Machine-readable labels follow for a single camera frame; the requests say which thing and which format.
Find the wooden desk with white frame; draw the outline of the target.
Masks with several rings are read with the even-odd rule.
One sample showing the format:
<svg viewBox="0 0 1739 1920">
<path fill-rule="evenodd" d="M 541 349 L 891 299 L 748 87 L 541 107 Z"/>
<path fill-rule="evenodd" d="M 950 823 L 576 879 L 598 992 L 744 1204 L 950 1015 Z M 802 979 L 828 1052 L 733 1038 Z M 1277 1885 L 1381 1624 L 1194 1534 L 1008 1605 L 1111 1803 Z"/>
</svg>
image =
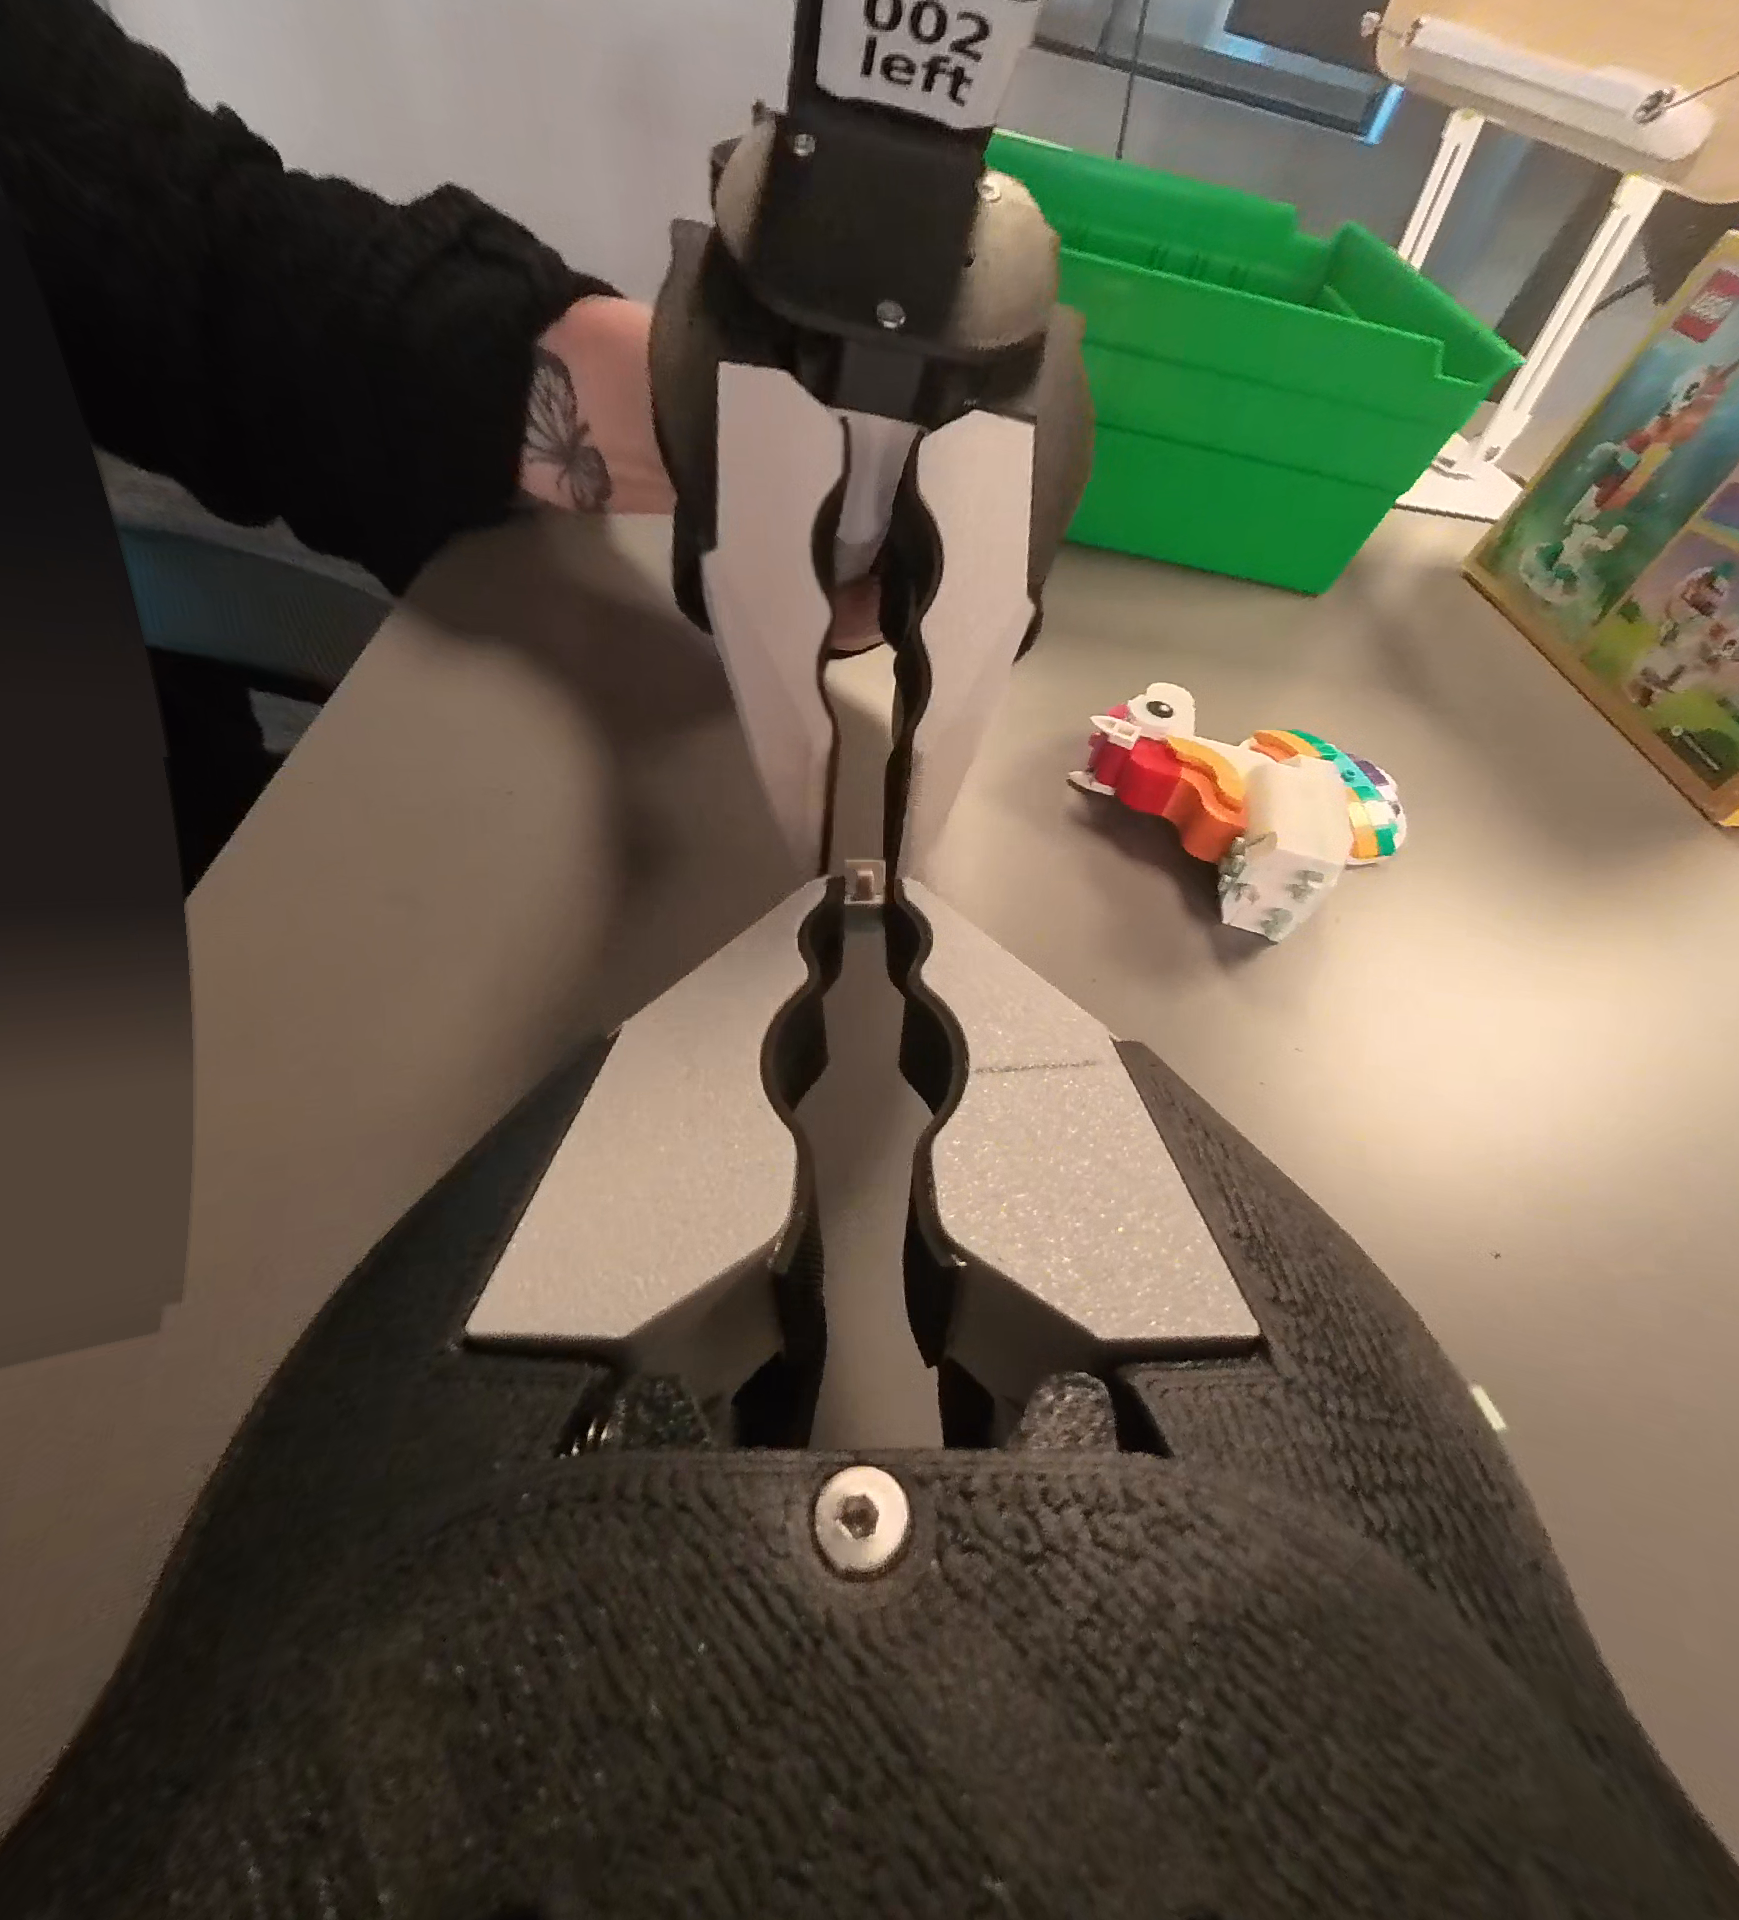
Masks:
<svg viewBox="0 0 1739 1920">
<path fill-rule="evenodd" d="M 1457 435 L 1397 508 L 1494 520 L 1522 435 L 1662 194 L 1739 204 L 1739 1 L 1385 1 L 1360 36 L 1380 73 L 1449 107 L 1397 253 L 1422 267 L 1485 125 L 1617 177 L 1540 331 L 1482 428 Z"/>
</svg>

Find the green plastic bin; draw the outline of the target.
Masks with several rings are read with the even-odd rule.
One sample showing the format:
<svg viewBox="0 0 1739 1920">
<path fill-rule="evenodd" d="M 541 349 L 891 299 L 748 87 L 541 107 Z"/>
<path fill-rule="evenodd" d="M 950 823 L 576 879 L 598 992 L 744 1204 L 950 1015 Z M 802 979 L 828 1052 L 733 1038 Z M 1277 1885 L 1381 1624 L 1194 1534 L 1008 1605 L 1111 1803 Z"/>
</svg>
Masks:
<svg viewBox="0 0 1739 1920">
<path fill-rule="evenodd" d="M 1522 360 L 1360 225 L 1017 132 L 988 158 L 1084 319 L 1079 544 L 1326 593 Z"/>
</svg>

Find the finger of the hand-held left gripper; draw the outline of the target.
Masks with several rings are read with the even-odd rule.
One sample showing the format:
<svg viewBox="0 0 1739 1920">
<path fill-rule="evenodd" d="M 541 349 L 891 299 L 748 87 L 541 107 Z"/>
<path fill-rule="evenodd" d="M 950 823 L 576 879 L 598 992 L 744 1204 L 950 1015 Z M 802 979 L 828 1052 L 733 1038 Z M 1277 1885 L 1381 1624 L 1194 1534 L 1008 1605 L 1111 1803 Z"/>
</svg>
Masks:
<svg viewBox="0 0 1739 1920">
<path fill-rule="evenodd" d="M 793 372 L 722 360 L 714 385 L 714 534 L 701 556 L 710 638 L 788 857 L 830 869 L 834 714 L 830 512 L 846 430 Z"/>
<path fill-rule="evenodd" d="M 1032 623 L 1032 453 L 1030 421 L 968 412 L 919 437 L 898 486 L 884 856 L 902 884 L 925 876 Z"/>
</svg>

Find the person's left forearm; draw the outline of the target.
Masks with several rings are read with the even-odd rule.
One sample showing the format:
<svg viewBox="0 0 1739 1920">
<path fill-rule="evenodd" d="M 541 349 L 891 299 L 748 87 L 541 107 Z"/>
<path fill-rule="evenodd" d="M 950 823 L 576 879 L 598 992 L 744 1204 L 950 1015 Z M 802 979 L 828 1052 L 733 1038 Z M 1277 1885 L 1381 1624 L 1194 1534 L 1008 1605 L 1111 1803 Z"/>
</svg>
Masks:
<svg viewBox="0 0 1739 1920">
<path fill-rule="evenodd" d="M 390 593 L 510 512 L 531 352 L 613 295 L 464 188 L 289 168 L 86 1 L 0 1 L 0 187 L 90 440 Z"/>
</svg>

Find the person's left hand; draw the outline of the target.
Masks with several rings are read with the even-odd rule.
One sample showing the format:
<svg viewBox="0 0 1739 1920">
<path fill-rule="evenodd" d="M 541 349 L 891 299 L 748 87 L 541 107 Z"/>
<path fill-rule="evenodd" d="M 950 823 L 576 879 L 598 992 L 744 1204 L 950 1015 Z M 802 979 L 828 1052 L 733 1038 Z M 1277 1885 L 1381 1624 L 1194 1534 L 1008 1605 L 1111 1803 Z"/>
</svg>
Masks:
<svg viewBox="0 0 1739 1920">
<path fill-rule="evenodd" d="M 674 492 L 654 433 L 650 310 L 575 301 L 531 349 L 518 486 L 575 515 L 669 515 Z"/>
</svg>

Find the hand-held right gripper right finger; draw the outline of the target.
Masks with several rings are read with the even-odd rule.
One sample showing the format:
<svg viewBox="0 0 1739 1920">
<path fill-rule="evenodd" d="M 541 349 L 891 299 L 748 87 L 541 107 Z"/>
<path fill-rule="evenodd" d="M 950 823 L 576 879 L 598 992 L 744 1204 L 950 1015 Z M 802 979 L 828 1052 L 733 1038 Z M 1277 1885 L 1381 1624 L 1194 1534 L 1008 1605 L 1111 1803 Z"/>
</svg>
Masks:
<svg viewBox="0 0 1739 1920">
<path fill-rule="evenodd" d="M 1061 1374 L 1248 1355 L 1232 1263 L 1121 1043 L 919 884 L 884 909 L 925 1107 L 905 1309 L 945 1443 L 1004 1443 Z"/>
</svg>

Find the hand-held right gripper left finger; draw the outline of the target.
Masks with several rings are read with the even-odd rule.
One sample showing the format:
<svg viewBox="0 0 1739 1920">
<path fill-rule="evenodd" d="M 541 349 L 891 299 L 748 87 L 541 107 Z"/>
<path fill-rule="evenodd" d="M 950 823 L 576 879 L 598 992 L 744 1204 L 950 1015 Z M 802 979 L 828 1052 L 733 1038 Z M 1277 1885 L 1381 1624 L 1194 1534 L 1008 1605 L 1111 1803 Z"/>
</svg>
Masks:
<svg viewBox="0 0 1739 1920">
<path fill-rule="evenodd" d="M 736 1443 L 807 1443 L 824 1235 L 796 1109 L 830 1061 L 842 884 L 807 881 L 608 1038 L 464 1326 L 671 1377 Z"/>
</svg>

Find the colourful lego animal model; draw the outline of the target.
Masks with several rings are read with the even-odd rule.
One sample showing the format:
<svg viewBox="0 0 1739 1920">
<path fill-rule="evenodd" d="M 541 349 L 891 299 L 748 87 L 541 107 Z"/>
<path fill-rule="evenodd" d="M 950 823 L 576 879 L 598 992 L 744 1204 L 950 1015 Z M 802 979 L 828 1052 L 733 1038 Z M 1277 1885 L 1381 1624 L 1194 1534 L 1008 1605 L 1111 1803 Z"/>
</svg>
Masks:
<svg viewBox="0 0 1739 1920">
<path fill-rule="evenodd" d="M 1403 852 L 1409 833 L 1400 787 L 1375 761 L 1306 729 L 1219 741 L 1173 681 L 1093 714 L 1068 784 L 1164 822 L 1214 872 L 1222 925 L 1266 946 L 1299 930 L 1347 872 Z"/>
</svg>

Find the yellow lego set box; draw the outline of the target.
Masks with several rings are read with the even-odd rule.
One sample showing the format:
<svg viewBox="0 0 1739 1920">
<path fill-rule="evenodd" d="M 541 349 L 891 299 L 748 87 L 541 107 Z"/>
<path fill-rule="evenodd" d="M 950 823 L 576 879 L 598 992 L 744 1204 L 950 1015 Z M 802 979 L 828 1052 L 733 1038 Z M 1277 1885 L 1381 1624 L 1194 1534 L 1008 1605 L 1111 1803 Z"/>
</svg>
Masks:
<svg viewBox="0 0 1739 1920">
<path fill-rule="evenodd" d="M 1463 572 L 1706 822 L 1739 830 L 1739 230 Z"/>
</svg>

